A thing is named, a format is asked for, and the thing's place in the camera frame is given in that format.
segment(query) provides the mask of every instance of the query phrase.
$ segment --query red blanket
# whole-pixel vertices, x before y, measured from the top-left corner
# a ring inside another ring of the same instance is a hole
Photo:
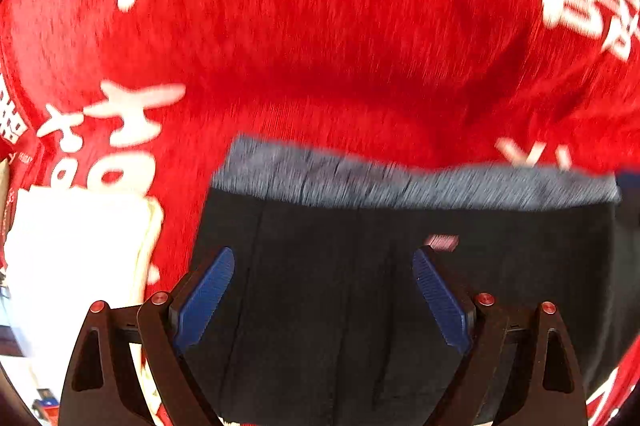
[[[427,169],[640,165],[640,0],[4,0],[22,185],[132,189],[185,272],[238,133]]]

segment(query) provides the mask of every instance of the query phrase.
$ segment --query ridged blue pad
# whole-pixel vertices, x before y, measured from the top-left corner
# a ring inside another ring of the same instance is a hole
[[[179,354],[196,345],[231,282],[236,260],[225,247],[180,309],[174,347]]]
[[[471,347],[466,314],[421,249],[414,253],[414,278],[447,345],[466,354]]]

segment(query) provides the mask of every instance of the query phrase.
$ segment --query pink tag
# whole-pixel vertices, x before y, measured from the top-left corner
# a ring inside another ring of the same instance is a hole
[[[431,246],[434,251],[453,251],[459,241],[456,235],[431,235],[424,245]]]

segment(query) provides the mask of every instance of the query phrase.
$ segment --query gray fabric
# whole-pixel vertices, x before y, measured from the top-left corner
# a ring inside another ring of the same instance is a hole
[[[550,210],[618,199],[612,175],[495,164],[428,173],[249,137],[235,140],[211,185],[331,208]]]

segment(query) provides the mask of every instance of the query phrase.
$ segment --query white towel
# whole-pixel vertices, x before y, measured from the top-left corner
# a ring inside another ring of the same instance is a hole
[[[38,382],[60,397],[68,362],[92,302],[143,302],[163,219],[155,199],[134,194],[31,187],[18,192],[4,246],[12,313]],[[141,374],[140,349],[134,349]]]

